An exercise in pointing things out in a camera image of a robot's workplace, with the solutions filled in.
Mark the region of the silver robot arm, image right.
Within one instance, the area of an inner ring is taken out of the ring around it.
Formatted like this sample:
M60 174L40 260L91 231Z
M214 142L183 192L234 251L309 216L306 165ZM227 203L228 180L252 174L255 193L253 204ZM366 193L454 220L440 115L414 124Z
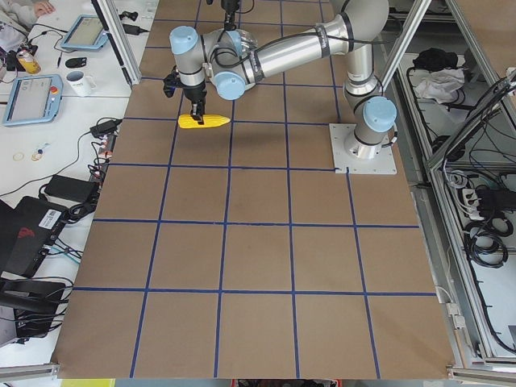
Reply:
M206 83L219 97L234 101L257 82L312 61L344 55L347 80L344 95L356 117L356 126L343 145L351 157L371 160L382 148L397 111L381 94L373 69L372 46L389 17L387 1L333 1L335 17L310 30L258 46L247 31L237 28L239 2L223 1L223 28L200 35L189 26L170 32L175 65L164 79L164 94L171 98L182 89L191 103L187 125L210 127L206 115Z

